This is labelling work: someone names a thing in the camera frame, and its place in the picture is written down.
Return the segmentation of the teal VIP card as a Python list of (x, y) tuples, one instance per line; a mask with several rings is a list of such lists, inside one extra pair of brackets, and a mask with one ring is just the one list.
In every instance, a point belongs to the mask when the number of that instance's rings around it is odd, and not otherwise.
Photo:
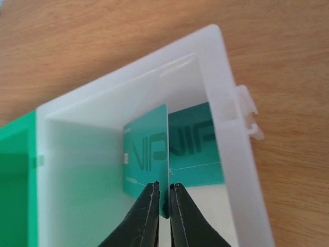
[(166, 104), (124, 127), (123, 191), (139, 197), (148, 183), (159, 182), (159, 213), (169, 218), (169, 120)]
[(171, 184), (225, 183), (208, 103), (169, 114), (169, 163)]

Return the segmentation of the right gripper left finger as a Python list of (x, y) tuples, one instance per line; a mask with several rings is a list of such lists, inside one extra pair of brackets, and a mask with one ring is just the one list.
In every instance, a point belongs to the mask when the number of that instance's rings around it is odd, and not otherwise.
[(159, 239), (159, 182), (146, 184), (123, 221), (100, 246), (154, 247)]

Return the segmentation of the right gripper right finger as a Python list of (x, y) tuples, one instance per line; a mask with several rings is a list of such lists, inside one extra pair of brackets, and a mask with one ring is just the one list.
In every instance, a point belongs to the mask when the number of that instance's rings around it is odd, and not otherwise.
[(171, 246), (229, 246), (208, 223), (183, 184), (170, 185)]

